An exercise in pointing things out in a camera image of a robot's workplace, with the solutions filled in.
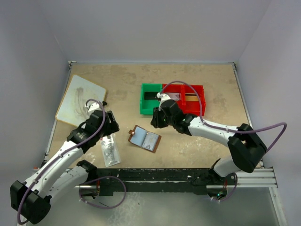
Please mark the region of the white credit card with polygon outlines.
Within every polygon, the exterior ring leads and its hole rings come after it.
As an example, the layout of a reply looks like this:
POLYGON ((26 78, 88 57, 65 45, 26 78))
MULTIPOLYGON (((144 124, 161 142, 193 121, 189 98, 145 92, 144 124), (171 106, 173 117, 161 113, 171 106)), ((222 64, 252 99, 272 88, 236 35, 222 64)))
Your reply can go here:
POLYGON ((157 140, 158 140, 157 134, 154 134, 152 132, 147 132, 142 147, 149 151, 153 151, 157 143, 157 140))

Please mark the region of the brown leather card holder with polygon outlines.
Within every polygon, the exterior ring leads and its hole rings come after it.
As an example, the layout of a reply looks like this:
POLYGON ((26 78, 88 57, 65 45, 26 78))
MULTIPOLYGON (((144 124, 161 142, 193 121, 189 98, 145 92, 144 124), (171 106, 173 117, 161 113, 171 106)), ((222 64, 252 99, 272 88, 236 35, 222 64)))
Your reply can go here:
POLYGON ((162 138, 161 135, 147 131, 138 125, 129 130, 128 134, 128 142, 152 153, 156 152, 162 138))

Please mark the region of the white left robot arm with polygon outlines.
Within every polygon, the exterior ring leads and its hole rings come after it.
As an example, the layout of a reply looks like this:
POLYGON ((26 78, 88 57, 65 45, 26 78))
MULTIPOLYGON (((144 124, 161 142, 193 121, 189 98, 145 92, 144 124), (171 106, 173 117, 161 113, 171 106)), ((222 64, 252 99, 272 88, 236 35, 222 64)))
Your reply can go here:
POLYGON ((103 137, 119 131, 112 111, 93 111, 89 118, 72 130, 57 153, 24 182, 15 181, 10 187, 10 201, 17 211, 17 222, 39 223, 49 213, 55 199, 74 186, 91 185, 97 178, 97 167, 86 160, 79 161, 103 137))

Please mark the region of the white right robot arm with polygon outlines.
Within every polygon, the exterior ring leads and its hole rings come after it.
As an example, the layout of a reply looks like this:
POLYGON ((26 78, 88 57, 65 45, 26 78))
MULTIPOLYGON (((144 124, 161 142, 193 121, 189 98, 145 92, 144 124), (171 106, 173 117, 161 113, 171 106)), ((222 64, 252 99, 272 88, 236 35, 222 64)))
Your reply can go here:
POLYGON ((252 173, 267 152, 267 147, 248 124, 239 127, 226 126, 202 120, 200 116, 183 113, 174 100, 166 100, 153 109, 151 125, 155 128, 172 126, 177 132, 204 137, 229 148, 230 156, 218 160, 209 179, 220 184, 226 176, 237 171, 252 173))

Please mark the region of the silver card in bin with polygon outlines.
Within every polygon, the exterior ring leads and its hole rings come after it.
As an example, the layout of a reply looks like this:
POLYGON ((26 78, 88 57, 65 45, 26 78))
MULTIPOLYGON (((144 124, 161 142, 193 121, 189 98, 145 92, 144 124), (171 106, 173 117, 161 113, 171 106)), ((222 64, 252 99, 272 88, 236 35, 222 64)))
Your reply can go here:
POLYGON ((181 94, 180 93, 166 93, 172 100, 179 101, 181 100, 181 94))

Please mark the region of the gold card in bin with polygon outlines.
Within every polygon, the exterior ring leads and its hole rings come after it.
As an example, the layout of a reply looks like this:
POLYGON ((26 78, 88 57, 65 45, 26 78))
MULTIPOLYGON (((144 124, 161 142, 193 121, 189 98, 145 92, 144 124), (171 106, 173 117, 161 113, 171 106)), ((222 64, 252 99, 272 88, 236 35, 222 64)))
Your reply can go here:
POLYGON ((195 94, 186 94, 185 99, 186 101, 198 102, 198 96, 195 94))

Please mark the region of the black card in bin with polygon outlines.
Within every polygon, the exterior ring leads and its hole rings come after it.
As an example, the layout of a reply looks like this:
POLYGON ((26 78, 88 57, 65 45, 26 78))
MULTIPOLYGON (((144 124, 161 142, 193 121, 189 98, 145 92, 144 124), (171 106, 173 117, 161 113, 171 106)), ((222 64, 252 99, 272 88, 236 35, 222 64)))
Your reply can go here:
POLYGON ((157 92, 144 92, 143 99, 144 100, 156 100, 157 92))

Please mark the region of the green plastic bin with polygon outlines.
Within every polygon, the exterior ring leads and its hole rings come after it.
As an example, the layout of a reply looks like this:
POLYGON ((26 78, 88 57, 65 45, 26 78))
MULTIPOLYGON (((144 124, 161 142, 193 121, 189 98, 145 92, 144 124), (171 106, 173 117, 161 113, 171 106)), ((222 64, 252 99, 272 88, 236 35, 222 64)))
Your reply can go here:
POLYGON ((142 83, 140 114, 153 115, 153 108, 159 106, 157 94, 162 90, 162 83, 142 83))

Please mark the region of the red bin right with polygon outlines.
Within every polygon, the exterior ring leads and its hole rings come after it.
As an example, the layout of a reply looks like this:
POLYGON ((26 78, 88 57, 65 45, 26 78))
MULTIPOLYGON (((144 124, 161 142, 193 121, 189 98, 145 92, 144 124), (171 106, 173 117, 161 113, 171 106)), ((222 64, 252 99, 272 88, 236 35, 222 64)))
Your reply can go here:
POLYGON ((205 115, 206 110, 206 100, 205 100, 205 92, 204 87, 202 85, 191 85, 196 93, 192 90, 192 88, 188 85, 184 85, 185 90, 185 113, 191 113, 195 115, 205 115))

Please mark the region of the white board yellow rim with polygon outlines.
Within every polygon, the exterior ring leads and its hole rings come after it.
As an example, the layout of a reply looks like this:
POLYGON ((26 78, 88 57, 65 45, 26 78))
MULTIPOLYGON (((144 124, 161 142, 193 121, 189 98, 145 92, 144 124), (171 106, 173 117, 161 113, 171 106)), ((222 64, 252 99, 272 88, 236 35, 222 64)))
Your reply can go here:
POLYGON ((78 75, 73 75, 64 93, 55 118, 58 121, 79 126, 88 118, 86 101, 103 101, 106 89, 78 75))

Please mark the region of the clear plastic packet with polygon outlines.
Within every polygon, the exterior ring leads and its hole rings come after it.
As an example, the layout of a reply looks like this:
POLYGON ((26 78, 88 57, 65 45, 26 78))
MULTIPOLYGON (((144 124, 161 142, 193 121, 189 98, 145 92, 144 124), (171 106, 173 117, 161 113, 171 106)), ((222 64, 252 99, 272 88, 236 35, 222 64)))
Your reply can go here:
POLYGON ((111 134, 100 139, 100 145, 103 153, 104 163, 106 167, 110 167, 121 163, 116 136, 111 134))

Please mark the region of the metal corner bracket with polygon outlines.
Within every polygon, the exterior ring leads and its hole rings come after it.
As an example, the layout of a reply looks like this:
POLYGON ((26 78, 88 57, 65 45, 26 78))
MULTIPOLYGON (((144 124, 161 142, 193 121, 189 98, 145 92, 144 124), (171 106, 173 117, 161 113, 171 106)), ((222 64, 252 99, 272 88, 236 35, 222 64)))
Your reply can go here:
POLYGON ((68 61, 68 70, 70 71, 72 66, 76 63, 77 61, 68 61))

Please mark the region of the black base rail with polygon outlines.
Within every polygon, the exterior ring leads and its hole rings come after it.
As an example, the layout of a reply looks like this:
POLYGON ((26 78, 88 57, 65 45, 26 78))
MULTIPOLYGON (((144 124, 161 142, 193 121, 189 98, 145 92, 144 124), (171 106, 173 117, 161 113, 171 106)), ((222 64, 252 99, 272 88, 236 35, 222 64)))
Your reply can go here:
POLYGON ((101 169, 86 160, 77 166, 88 172, 86 183, 96 186, 100 196, 112 196, 115 192, 141 193, 193 193, 223 198, 227 186, 237 185, 232 173, 222 178, 211 168, 128 168, 101 169))

